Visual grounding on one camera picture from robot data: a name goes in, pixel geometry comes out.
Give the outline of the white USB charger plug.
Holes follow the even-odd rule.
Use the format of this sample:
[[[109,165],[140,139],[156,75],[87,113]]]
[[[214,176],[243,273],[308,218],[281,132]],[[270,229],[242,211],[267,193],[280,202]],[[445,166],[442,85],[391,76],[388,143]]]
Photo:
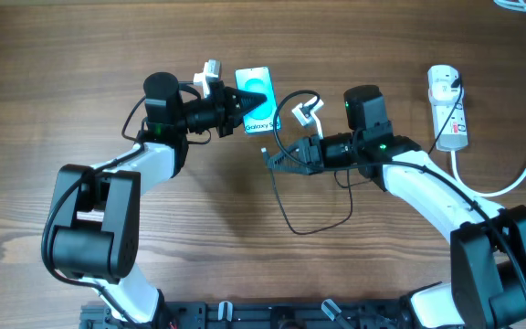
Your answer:
[[[435,80],[429,86],[429,99],[432,103],[452,102],[458,94],[459,88],[453,88],[450,80]]]

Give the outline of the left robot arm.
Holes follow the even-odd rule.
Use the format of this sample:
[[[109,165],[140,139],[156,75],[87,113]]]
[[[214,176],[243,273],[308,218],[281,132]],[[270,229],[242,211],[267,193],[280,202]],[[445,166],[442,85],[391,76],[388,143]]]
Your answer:
[[[156,72],[143,83],[146,108],[132,149],[95,165],[67,164],[57,176],[41,239],[41,259],[63,283],[93,289],[120,328],[175,328],[163,293],[136,265],[142,195],[184,166],[190,133],[227,136],[266,102],[263,93],[206,79],[197,91]]]

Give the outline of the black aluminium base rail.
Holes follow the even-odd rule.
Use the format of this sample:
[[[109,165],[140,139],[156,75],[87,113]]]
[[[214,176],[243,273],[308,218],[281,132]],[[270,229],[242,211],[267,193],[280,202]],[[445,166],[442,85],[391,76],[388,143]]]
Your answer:
[[[232,317],[219,313],[217,303],[168,302],[159,328],[419,328],[421,324],[401,300],[337,302],[340,318],[332,320],[318,302],[235,303]]]

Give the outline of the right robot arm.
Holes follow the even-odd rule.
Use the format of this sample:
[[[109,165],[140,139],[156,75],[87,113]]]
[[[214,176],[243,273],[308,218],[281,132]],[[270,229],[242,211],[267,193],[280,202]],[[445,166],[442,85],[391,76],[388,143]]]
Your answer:
[[[374,85],[344,93],[349,132],[315,133],[264,156],[270,172],[353,169],[399,197],[450,246],[451,280],[407,296],[414,328],[508,328],[526,319],[526,206],[476,196],[413,140],[396,135]]]

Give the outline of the white power strip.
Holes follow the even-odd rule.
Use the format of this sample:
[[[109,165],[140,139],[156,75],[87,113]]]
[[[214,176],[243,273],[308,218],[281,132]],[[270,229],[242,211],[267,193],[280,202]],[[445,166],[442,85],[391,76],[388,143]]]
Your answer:
[[[468,145],[467,123],[463,105],[465,89],[460,73],[449,65],[434,65],[427,72],[429,86],[435,80],[450,80],[453,88],[459,88],[459,94],[452,102],[432,103],[432,118],[434,126],[434,146],[438,151],[452,152]]]

